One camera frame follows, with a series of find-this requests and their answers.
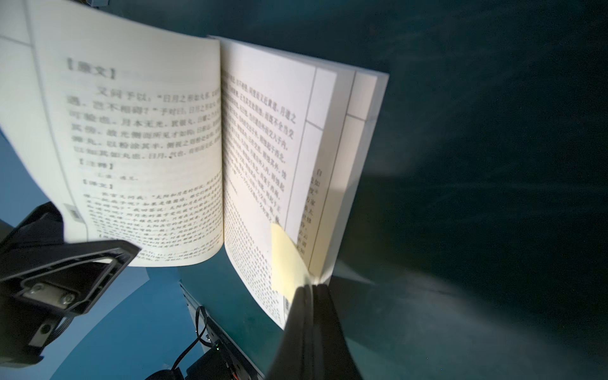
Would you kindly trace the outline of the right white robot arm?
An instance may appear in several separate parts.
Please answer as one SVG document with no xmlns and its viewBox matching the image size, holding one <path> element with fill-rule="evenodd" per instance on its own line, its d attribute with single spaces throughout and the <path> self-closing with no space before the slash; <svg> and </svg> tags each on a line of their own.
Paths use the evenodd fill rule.
<svg viewBox="0 0 608 380">
<path fill-rule="evenodd" d="M 149 379 L 361 379 L 348 349 L 329 287 L 305 285 L 294 293 L 280 347 L 265 375 L 204 307 L 204 328 L 169 370 Z"/>
</svg>

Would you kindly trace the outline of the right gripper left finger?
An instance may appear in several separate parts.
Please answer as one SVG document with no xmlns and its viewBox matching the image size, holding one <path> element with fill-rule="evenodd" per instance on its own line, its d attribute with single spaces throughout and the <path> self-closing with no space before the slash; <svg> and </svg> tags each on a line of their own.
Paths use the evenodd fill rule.
<svg viewBox="0 0 608 380">
<path fill-rule="evenodd" d="M 300 287 L 294 293 L 283 338 L 267 379 L 312 379 L 313 355 L 313 288 Z"/>
</svg>

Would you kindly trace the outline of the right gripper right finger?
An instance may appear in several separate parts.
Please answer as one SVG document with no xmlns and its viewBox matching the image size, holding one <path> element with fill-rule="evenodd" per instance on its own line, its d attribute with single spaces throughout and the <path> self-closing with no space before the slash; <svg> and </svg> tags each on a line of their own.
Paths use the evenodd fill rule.
<svg viewBox="0 0 608 380">
<path fill-rule="evenodd" d="M 313 379 L 358 379 L 363 377 L 348 349 L 329 287 L 312 287 Z"/>
</svg>

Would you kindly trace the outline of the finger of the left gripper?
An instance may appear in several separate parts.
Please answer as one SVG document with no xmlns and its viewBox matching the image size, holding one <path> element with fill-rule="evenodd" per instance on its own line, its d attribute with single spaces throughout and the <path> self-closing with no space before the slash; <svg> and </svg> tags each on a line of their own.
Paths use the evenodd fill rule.
<svg viewBox="0 0 608 380">
<path fill-rule="evenodd" d="M 66 243 L 51 202 L 1 241 L 1 364 L 33 366 L 139 254 L 122 240 Z"/>
</svg>

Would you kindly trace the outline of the yellow sticky note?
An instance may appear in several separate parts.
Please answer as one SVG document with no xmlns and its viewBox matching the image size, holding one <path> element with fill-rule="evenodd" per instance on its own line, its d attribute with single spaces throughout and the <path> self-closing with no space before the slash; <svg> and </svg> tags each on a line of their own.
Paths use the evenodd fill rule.
<svg viewBox="0 0 608 380">
<path fill-rule="evenodd" d="M 293 303 L 296 291 L 313 283 L 297 246 L 279 224 L 271 225 L 272 289 Z"/>
</svg>

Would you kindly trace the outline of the dark blue book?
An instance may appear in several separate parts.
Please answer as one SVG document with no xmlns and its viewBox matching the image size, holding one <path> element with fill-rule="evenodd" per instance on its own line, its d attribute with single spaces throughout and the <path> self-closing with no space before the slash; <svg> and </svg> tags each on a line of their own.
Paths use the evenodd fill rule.
<svg viewBox="0 0 608 380">
<path fill-rule="evenodd" d="M 136 267 L 226 254 L 278 326 L 331 277 L 389 77 L 74 1 L 1 4 L 1 130 L 70 243 Z"/>
</svg>

